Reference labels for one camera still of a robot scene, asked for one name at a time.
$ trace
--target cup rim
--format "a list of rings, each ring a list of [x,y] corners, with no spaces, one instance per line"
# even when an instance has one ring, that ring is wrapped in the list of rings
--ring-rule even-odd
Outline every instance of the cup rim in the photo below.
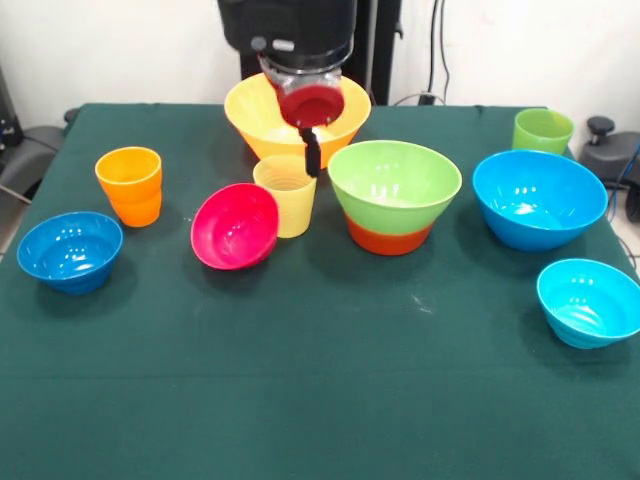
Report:
[[[569,122],[569,125],[571,125],[571,131],[569,133],[565,133],[564,135],[555,135],[553,137],[549,137],[547,135],[538,135],[538,134],[531,133],[525,127],[520,125],[520,120],[522,120],[523,116],[525,116],[528,113],[532,113],[532,112],[548,112],[548,113],[553,113],[555,115],[558,115],[558,116],[562,117],[564,120],[566,120],[567,122]],[[516,114],[514,122],[515,122],[515,124],[517,125],[518,128],[520,128],[521,130],[525,131],[529,135],[533,135],[533,136],[539,137],[539,138],[544,138],[545,140],[561,140],[561,139],[564,139],[564,138],[571,138],[571,136],[573,135],[573,133],[576,130],[576,126],[573,123],[573,120],[571,120],[571,118],[569,118],[569,116],[565,115],[564,113],[558,112],[556,110],[550,110],[548,108],[525,108],[524,110],[520,110]]]
[[[287,159],[296,159],[296,160],[300,160],[302,161],[302,163],[304,164],[305,162],[305,158],[302,155],[270,155],[268,157],[263,158],[262,160],[260,160],[258,163],[256,163],[256,165],[253,167],[252,170],[252,177],[253,177],[253,182],[258,185],[259,187],[262,187],[266,190],[270,190],[273,192],[276,192],[278,195],[294,195],[297,193],[300,193],[304,190],[308,190],[311,188],[314,188],[316,186],[317,183],[317,178],[313,178],[309,175],[307,175],[307,177],[309,178],[309,181],[307,183],[305,183],[304,185],[302,185],[301,187],[298,188],[294,188],[294,189],[289,189],[289,190],[281,190],[279,188],[273,188],[270,187],[268,185],[264,185],[262,183],[258,182],[258,179],[256,178],[256,171],[260,168],[264,168],[265,166],[269,165],[270,162],[275,161],[274,159],[276,158],[287,158]]]
[[[353,148],[357,148],[358,145],[362,145],[362,144],[373,144],[373,143],[384,143],[384,144],[396,144],[396,145],[409,145],[411,147],[416,147],[422,150],[426,150],[430,153],[435,153],[438,157],[442,158],[443,160],[446,160],[446,162],[453,167],[455,173],[456,173],[456,185],[455,187],[451,190],[451,193],[449,195],[447,195],[446,197],[443,197],[439,200],[433,201],[433,202],[429,202],[429,203],[420,203],[420,204],[416,204],[416,205],[407,205],[407,206],[398,206],[398,205],[385,205],[383,203],[377,203],[377,202],[373,202],[371,200],[368,200],[366,198],[362,198],[358,195],[353,194],[352,192],[350,192],[349,190],[347,190],[346,188],[344,188],[342,186],[342,182],[338,182],[332,175],[332,166],[333,168],[335,168],[336,165],[336,159],[340,158],[340,155],[349,150],[349,149],[353,149]],[[436,207],[438,205],[442,205],[443,203],[446,203],[450,200],[452,200],[460,191],[460,189],[462,188],[462,172],[460,172],[460,169],[458,168],[458,166],[453,163],[453,161],[447,157],[446,155],[438,152],[437,150],[433,150],[432,148],[428,148],[425,147],[424,145],[418,145],[417,143],[411,143],[411,142],[402,142],[399,140],[367,140],[364,142],[356,142],[356,143],[352,143],[351,145],[348,145],[344,148],[341,148],[340,150],[338,150],[335,155],[332,157],[331,161],[329,162],[329,166],[327,167],[327,172],[329,174],[329,178],[331,179],[331,183],[338,187],[341,191],[343,191],[346,195],[349,195],[351,198],[354,198],[356,200],[359,200],[361,202],[364,203],[368,203],[370,205],[375,205],[376,207],[381,207],[384,209],[389,209],[389,210],[421,210],[423,208],[430,208],[430,207]]]
[[[153,169],[153,171],[148,174],[145,177],[142,178],[138,178],[136,180],[131,180],[128,182],[114,182],[113,180],[109,180],[107,178],[105,178],[103,175],[100,174],[100,172],[98,171],[98,167],[100,165],[100,163],[105,160],[107,157],[109,157],[110,155],[113,155],[115,153],[120,153],[120,152],[124,152],[127,150],[142,150],[148,153],[151,153],[157,162],[156,168]],[[122,148],[116,148],[114,150],[110,150],[107,153],[105,153],[104,155],[102,155],[98,161],[96,162],[96,165],[94,167],[95,173],[96,173],[96,177],[98,177],[98,179],[101,182],[107,183],[109,185],[135,185],[137,183],[141,183],[144,182],[146,180],[149,180],[150,178],[153,178],[155,175],[158,174],[158,172],[162,169],[162,157],[160,156],[160,154],[158,152],[156,152],[155,150],[152,150],[151,148],[147,148],[147,147],[138,147],[138,146],[130,146],[130,147],[122,147]]]

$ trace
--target orange cup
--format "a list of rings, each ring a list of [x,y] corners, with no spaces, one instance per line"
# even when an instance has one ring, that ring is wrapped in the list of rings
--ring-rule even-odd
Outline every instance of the orange cup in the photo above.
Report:
[[[96,176],[122,223],[146,227],[160,216],[162,160],[153,150],[125,147],[96,163]]]

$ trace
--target yellow cup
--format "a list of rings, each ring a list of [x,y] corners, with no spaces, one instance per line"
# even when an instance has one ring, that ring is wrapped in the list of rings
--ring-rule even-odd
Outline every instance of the yellow cup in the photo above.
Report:
[[[304,157],[267,157],[254,167],[253,180],[276,199],[279,238],[297,237],[309,228],[316,179],[307,175]]]
[[[96,176],[122,223],[146,227],[160,216],[162,160],[153,150],[125,147],[96,163]]]

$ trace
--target black knob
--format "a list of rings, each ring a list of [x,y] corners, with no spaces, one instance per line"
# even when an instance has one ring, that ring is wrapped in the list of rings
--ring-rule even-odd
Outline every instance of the black knob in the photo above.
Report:
[[[606,134],[613,132],[616,124],[607,117],[591,117],[587,120],[587,127],[589,127],[592,135],[604,137]]]

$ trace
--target metal pole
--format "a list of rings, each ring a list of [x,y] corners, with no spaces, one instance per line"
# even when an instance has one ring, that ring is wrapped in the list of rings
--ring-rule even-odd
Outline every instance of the metal pole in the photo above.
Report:
[[[378,22],[378,0],[371,0],[369,4],[369,36],[367,39],[367,71],[365,74],[365,89],[371,94],[371,80],[373,77],[373,55],[376,46],[376,26]]]

